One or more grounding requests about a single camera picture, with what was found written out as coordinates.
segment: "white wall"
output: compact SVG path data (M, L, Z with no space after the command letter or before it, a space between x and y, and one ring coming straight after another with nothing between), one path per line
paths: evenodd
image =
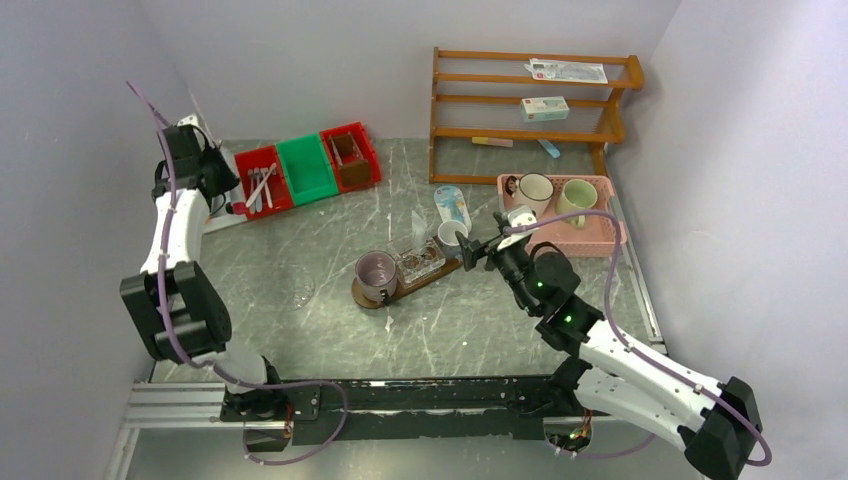
M221 138L429 135L433 47L650 57L680 0L142 0Z
M101 478L150 360L118 295L147 254L185 83L132 0L0 2L0 478Z
M611 159L672 355L755 389L745 479L848 476L846 31L838 0L684 1Z

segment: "green mug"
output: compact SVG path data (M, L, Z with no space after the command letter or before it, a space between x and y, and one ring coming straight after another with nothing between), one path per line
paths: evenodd
M575 178L565 182L562 187L562 192L557 198L556 212L558 215L564 213L578 212L580 210L588 210L595 206L598 202L598 191L591 183L586 180ZM572 217L563 220L573 225L575 228L583 228L586 226L586 216Z

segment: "wooden shelf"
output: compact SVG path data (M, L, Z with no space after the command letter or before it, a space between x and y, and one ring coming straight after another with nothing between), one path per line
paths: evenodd
M555 82L535 80L524 69L531 58L601 64L607 83ZM605 143L620 143L625 130L620 100L625 89L641 90L644 74L635 55L604 57L542 53L433 51L433 87L430 112L430 182L494 184L496 177L445 175L435 171L435 142L439 137L494 137L511 140L546 139L556 142L589 144L595 172L606 175L603 158ZM568 118L550 122L524 123L519 113L522 97L456 95L440 91L440 86L457 82L481 84L536 85L555 88L571 109ZM605 99L568 98L574 87L589 91L609 91ZM543 96L529 91L528 97Z

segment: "red object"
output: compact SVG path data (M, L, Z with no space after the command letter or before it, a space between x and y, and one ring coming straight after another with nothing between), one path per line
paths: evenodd
M361 161L357 162L354 150L345 148L345 142L349 144L350 137L348 134L353 137L353 141L356 142L356 146L362 152L365 165L362 165ZM331 138L338 139L335 140L335 150L330 143ZM333 167L333 175L336 177L339 193L368 188L383 179L377 152L371 145L371 141L368 140L368 134L365 133L365 127L361 122L324 130L321 132L321 141L327 151L330 165ZM341 165L339 165L339 157L336 157L336 151L339 153Z
M271 145L236 154L236 168L238 168L239 177L241 177L241 187L244 190L245 198L250 198L250 194L252 193L250 191L250 177L247 175L247 171L256 168L270 168L272 165L276 165L276 172L268 178L267 185L268 189L271 190L271 200L274 206L268 206L268 202L265 199L265 192L262 192L262 211L260 213L251 213L250 209L246 205L244 206L244 213L247 215L248 220L262 218L272 213L294 208L294 202L292 201L291 193L289 193L289 186L286 184L283 166L280 165L280 159L277 157L277 148L275 146Z

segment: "wooden rack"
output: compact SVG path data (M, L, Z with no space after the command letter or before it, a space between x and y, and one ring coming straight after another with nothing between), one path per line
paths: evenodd
M523 64L531 58L560 60L567 62L583 62L604 65L607 83L588 82L557 82L535 80L524 70ZM441 59L464 62L469 67L474 62L497 60L503 65L503 72L512 75L485 73L456 73L440 69ZM447 82L500 83L516 85L552 85L557 87L594 87L610 89L606 100L580 100L566 97L571 112L566 120L539 122L523 125L510 125L508 128L469 128L440 123L439 113L447 109L463 108L463 105L486 105L490 108L492 118L501 118L509 124L511 119L520 123L519 106L521 97L483 96L483 95L448 95L440 93L439 86ZM645 82L642 67L635 55L629 57L591 57L579 55L551 55L543 53L500 53L500 52L468 52L459 50L433 49L433 90L430 106L430 183L472 183L495 184L497 177L481 175L448 175L436 172L435 145L438 137L493 137L511 140L539 140L552 142L586 142L592 153L595 173L606 175L604 161L604 144L620 143L624 140L624 126L621 122L621 96L626 89L641 90Z

